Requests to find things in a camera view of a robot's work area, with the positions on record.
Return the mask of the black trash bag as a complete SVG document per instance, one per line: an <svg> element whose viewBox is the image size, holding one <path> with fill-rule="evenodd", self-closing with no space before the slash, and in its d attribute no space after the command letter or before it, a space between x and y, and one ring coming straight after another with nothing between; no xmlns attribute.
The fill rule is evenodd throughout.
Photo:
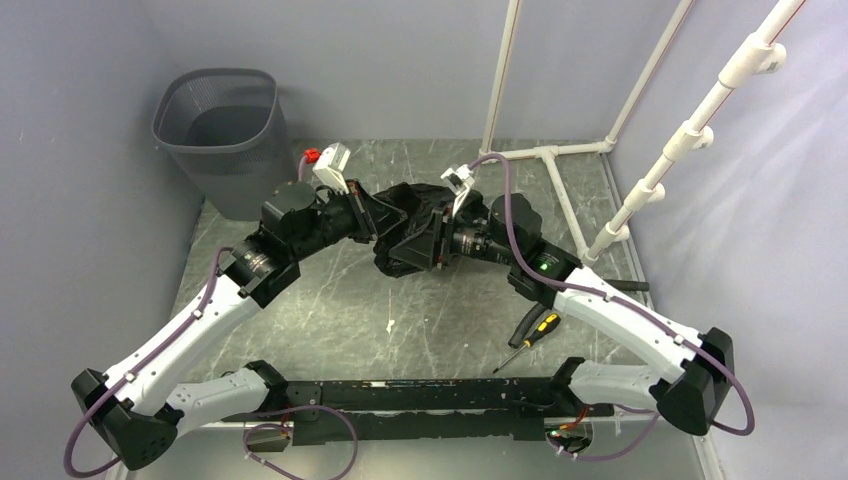
<svg viewBox="0 0 848 480"><path fill-rule="evenodd" d="M454 194L444 186L426 183L400 183L405 193L402 195L401 207L409 215L408 220L398 226L385 237L379 239L373 248L375 255L374 264L385 276L400 278L418 272L430 271L420 270L406 263L394 260L389 256L389 250L404 237L410 221L418 214L429 212L433 207L452 207Z"/></svg>

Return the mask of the grey mesh trash bin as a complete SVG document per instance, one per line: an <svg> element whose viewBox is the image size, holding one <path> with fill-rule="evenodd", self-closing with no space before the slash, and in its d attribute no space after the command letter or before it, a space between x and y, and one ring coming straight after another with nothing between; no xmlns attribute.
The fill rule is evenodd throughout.
<svg viewBox="0 0 848 480"><path fill-rule="evenodd" d="M159 147L226 219L256 221L275 188L297 177L273 76L206 68L173 80L152 120Z"/></svg>

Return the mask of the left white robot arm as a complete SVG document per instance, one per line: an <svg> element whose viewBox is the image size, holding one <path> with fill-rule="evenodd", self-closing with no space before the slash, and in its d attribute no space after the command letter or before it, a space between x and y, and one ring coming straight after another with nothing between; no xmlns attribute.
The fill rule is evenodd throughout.
<svg viewBox="0 0 848 480"><path fill-rule="evenodd" d="M286 379L252 361L213 381L186 384L198 358L236 326L267 307L300 275L302 260L343 239L386 246L404 232L419 199L402 183L376 194L355 180L341 191L282 184L263 203L258 228L213 256L197 296L165 327L105 372L87 369L72 382L92 427L131 470L157 460L180 436L243 413L279 417Z"/></svg>

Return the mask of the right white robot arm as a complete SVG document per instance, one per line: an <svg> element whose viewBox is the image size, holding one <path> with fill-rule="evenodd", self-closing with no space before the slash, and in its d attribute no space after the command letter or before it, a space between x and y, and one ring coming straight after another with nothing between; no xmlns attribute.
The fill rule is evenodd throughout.
<svg viewBox="0 0 848 480"><path fill-rule="evenodd" d="M644 366L604 366L570 357L552 378L551 401L574 415L589 404L623 404L660 414L691 435L718 426L732 386L733 340L711 328L678 324L617 290L572 254L543 239L542 218L521 194L486 206L479 192L452 211L447 188L404 185L388 198L404 216L375 251L394 277L432 270L455 257L510 268L508 282L524 298L581 320L635 353Z"/></svg>

